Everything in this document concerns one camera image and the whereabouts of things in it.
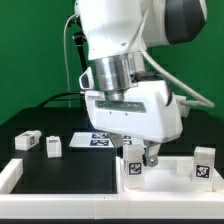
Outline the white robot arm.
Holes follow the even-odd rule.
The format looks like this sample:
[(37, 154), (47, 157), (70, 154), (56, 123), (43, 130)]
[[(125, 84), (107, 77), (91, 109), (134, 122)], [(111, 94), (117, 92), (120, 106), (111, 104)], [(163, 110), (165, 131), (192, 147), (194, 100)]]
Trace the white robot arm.
[(182, 132), (181, 106), (213, 105), (163, 69), (149, 47), (193, 40), (207, 19), (205, 0), (77, 0), (75, 12), (93, 63), (80, 83), (94, 128), (146, 142), (143, 163), (158, 164), (156, 144)]

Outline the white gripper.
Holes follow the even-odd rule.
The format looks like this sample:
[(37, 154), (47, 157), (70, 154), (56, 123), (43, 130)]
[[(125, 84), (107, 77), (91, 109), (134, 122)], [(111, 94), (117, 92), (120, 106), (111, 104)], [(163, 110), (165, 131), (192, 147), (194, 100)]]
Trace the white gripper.
[(100, 91), (87, 91), (85, 94), (93, 127), (110, 132), (118, 157), (123, 157), (121, 135), (149, 140), (144, 141), (143, 155), (144, 165), (149, 167), (158, 164), (159, 143), (178, 138), (183, 130), (175, 96), (171, 96), (171, 102), (169, 99), (168, 86), (163, 80), (139, 82), (124, 92), (123, 101), (106, 101)]

